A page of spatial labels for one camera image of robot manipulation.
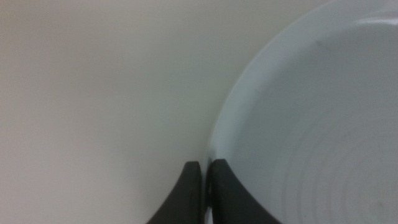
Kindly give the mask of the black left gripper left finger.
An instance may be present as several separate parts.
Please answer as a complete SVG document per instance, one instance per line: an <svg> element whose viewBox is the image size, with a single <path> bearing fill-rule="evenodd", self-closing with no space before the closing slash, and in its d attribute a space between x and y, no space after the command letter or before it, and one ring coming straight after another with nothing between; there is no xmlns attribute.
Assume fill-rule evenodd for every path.
<svg viewBox="0 0 398 224"><path fill-rule="evenodd" d="M186 162L172 191L148 224L201 223L201 178L199 162Z"/></svg>

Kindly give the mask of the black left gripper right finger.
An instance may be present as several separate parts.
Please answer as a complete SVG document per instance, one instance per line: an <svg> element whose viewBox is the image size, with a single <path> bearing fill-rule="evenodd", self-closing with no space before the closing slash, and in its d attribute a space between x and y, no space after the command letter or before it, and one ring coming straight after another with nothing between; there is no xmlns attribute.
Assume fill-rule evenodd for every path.
<svg viewBox="0 0 398 224"><path fill-rule="evenodd" d="M213 223L280 224L244 187L227 160L214 160L207 172Z"/></svg>

